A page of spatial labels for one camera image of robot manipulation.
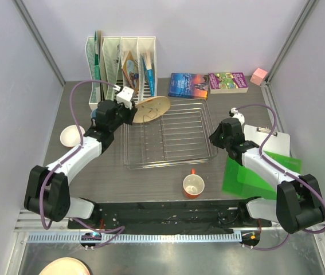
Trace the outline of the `blue plastic cup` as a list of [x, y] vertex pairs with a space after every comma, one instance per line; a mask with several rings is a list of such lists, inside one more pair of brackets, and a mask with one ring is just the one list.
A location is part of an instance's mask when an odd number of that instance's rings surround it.
[[91, 112], [91, 119], [96, 120], [96, 109]]

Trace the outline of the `beige bird pattern plate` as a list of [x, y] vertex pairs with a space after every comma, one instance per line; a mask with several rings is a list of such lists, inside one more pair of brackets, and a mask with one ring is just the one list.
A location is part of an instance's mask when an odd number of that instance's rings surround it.
[[165, 96], [149, 97], [135, 106], [137, 112], [133, 123], [147, 123], [164, 115], [171, 107], [170, 100]]

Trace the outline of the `orange white bowl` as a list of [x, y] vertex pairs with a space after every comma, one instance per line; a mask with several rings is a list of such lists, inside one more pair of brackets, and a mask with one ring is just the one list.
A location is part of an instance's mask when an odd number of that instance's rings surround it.
[[77, 129], [77, 126], [70, 125], [63, 129], [60, 134], [60, 142], [65, 147], [74, 147], [81, 143], [81, 137], [85, 134], [85, 129], [80, 126], [81, 135]]

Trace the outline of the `orange ceramic mug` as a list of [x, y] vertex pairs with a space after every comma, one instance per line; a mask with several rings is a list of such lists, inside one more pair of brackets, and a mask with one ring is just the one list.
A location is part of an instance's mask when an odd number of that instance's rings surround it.
[[195, 169], [191, 169], [182, 182], [183, 194], [189, 199], [198, 198], [205, 189], [204, 180], [196, 174]]

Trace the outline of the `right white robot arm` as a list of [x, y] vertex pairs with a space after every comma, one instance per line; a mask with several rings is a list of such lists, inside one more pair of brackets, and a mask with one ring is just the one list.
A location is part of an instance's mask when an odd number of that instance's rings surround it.
[[287, 169], [258, 144], [246, 140], [239, 119], [230, 117], [221, 121], [209, 140], [212, 145], [225, 149], [232, 161], [253, 171], [276, 190], [275, 200], [248, 199], [237, 213], [240, 224], [251, 226], [258, 219], [266, 219], [293, 234], [325, 222], [325, 202], [317, 179]]

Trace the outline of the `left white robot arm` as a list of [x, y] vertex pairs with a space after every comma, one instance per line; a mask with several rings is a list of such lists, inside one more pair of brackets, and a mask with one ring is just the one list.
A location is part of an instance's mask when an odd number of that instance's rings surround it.
[[74, 177], [92, 160], [104, 153], [114, 140], [114, 132], [123, 124], [132, 124], [137, 112], [135, 103], [117, 100], [98, 103], [95, 123], [83, 135], [83, 142], [59, 160], [45, 166], [34, 166], [29, 174], [24, 208], [59, 222], [64, 218], [81, 218], [90, 229], [96, 228], [101, 215], [96, 203], [72, 198], [69, 185]]

